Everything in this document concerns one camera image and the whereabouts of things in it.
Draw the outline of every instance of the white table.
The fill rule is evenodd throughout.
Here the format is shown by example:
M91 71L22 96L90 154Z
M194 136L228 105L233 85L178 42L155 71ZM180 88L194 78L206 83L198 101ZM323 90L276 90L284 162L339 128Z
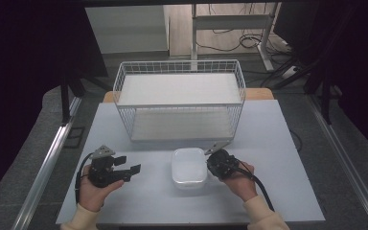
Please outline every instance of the white table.
M242 208L242 201L211 174L205 187L198 191L182 191L173 185L173 151L189 147L207 149L211 144L131 143L115 104L101 103L80 162L99 146L107 145L117 152L116 156L127 156L126 164L117 170L128 169L136 164L142 164L142 170L106 199L98 223L248 223L250 220ZM274 208L285 221L325 220L277 101L246 101L235 139L225 149L255 166L255 174L264 183ZM75 210L73 180L57 223L71 219Z

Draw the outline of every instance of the human hand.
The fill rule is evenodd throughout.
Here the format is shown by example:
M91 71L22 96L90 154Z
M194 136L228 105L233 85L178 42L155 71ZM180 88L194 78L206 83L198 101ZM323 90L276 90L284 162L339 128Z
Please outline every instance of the human hand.
M250 171L251 173L255 171L253 166L245 162L241 162L239 167L243 170ZM246 202L258 195L255 181L240 172L235 172L231 177L222 180L222 182L229 187L232 193L239 196L243 202Z
M91 165L83 168L80 184L80 206L91 212L99 212L104 205L106 197L124 185L123 180L118 180L104 188L95 187L88 179Z

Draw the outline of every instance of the wire basket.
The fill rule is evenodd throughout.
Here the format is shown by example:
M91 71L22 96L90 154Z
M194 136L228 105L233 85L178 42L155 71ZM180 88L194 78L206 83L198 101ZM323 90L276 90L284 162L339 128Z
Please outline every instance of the wire basket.
M113 98L131 141L232 140L245 98L237 60L123 62Z

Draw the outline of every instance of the white wall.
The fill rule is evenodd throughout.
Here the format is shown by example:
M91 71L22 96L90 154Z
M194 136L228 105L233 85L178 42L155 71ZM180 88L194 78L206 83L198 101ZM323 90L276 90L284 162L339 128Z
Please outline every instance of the white wall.
M168 50L163 6L85 10L102 54Z

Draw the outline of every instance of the aluminum rail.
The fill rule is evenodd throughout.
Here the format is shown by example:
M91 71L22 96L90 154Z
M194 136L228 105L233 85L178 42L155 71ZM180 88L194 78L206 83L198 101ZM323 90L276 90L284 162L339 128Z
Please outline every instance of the aluminum rail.
M25 199L25 202L20 209L19 214L12 226L11 229L27 229L32 217L35 213L35 209L41 196L46 188L47 182L49 181L50 175L52 174L53 168L56 165L58 160L59 153L64 145L65 139L67 138L68 132L71 129L71 126L74 122L74 116L77 113L77 110L80 106L81 99L74 98L70 105L70 121L67 125L61 126L58 129L56 137L47 152L46 158L43 161L43 164L38 172L32 188L30 189L28 196Z
M311 109L318 120L319 125L321 125L322 130L324 131L328 141L330 142L333 151L342 166L342 169L345 171L348 176L352 187L354 188L362 206L364 207L367 215L368 215L368 187L364 183L363 179L360 177L359 172L355 168L351 158L349 157L348 152L343 148L343 145L340 143L339 138L337 137L334 129L331 125L328 125L325 119L322 117L321 112L319 111L319 105L315 99L315 96L310 95L307 96L309 100L309 104Z

